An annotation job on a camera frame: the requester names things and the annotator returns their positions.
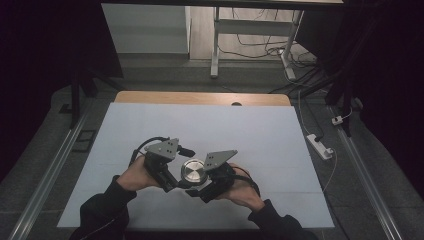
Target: person's right hand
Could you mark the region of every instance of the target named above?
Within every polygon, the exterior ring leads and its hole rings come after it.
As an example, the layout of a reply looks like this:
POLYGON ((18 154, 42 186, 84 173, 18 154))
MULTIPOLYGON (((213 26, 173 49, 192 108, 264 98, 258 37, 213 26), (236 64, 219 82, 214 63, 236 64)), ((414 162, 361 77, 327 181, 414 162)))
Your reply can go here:
MULTIPOLYGON (((237 175, 250 178, 248 171, 244 170, 246 171, 244 172, 241 170, 241 167, 234 163, 230 163, 230 166, 237 175)), ((249 208, 253 212, 257 212, 265 206, 265 203, 256 193, 255 189, 243 180, 235 180, 233 186, 216 199, 228 199, 237 205, 249 208)))

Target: black sweatshirt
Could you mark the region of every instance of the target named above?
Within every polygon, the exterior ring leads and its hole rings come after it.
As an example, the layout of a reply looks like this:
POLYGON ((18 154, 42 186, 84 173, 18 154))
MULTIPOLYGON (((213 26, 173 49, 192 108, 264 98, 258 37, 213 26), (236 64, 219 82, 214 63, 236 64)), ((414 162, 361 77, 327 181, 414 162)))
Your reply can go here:
MULTIPOLYGON (((129 222, 127 203, 134 199, 137 193, 124 190, 116 182, 118 177, 113 178, 105 193, 94 195, 81 206, 81 226, 71 235, 71 240, 123 239, 129 222)), ((318 239, 311 232, 303 230, 292 216, 280 217, 270 200, 265 200, 265 207, 259 212, 252 212, 248 220, 258 225, 264 239, 318 239)))

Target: white power adapter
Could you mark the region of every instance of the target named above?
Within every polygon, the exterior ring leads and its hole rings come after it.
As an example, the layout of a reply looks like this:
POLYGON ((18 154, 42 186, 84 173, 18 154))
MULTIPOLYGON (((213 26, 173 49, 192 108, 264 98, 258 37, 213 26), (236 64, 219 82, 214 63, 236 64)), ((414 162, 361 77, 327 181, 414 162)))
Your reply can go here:
POLYGON ((331 122, 333 123, 334 126, 336 126, 343 123, 343 118, 341 116, 338 116, 338 117, 332 118, 331 122))
POLYGON ((309 140, 309 143, 314 147, 315 151, 319 154, 319 156, 322 158, 322 160, 328 160, 333 157, 333 149, 331 148, 325 148, 324 144, 321 143, 321 141, 316 142, 317 136, 315 134, 310 134, 306 136, 306 139, 309 140))

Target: round metallic disc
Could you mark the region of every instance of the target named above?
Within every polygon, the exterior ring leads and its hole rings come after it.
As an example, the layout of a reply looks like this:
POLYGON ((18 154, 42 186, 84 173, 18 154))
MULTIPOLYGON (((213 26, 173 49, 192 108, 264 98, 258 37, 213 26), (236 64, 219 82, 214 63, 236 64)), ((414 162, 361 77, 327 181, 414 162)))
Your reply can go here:
POLYGON ((181 167, 181 179, 184 179, 192 186, 199 186, 205 183, 208 176, 203 170, 204 162, 199 159, 190 159, 181 167))

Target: white power strip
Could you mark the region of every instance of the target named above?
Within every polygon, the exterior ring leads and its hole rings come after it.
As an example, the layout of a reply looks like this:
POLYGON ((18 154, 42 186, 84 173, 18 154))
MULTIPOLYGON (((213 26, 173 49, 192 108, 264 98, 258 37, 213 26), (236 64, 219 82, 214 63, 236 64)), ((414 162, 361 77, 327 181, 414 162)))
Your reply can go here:
POLYGON ((321 141, 315 142, 315 134, 306 136, 309 143, 314 147, 315 151, 319 154, 322 160, 328 160, 333 157, 333 150, 331 148, 325 148, 321 141))

